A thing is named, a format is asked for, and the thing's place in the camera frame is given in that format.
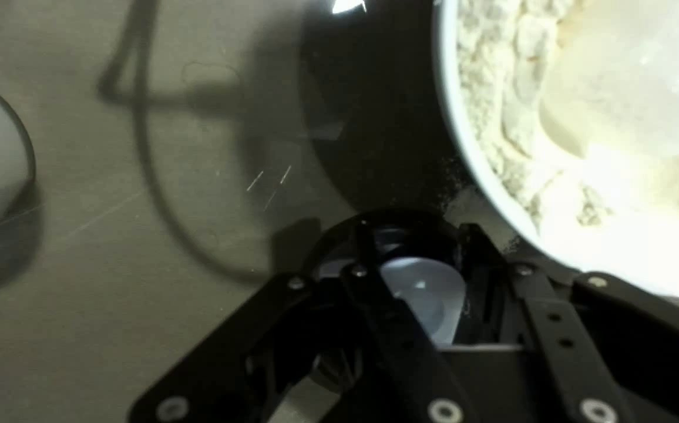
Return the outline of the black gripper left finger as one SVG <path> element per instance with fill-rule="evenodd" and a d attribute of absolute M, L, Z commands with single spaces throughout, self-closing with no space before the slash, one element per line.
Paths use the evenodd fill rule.
<path fill-rule="evenodd" d="M 412 307 L 389 294 L 366 231 L 338 278 L 279 273 L 130 408 L 130 423 L 268 423 L 309 373 L 338 393 L 329 423 L 459 423 L 473 399 Z"/>

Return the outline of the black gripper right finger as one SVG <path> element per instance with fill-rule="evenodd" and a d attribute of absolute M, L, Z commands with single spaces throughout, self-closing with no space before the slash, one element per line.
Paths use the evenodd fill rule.
<path fill-rule="evenodd" d="M 459 337 L 536 365 L 550 423 L 679 423 L 679 306 L 608 273 L 556 279 L 455 231 L 468 283 Z"/>

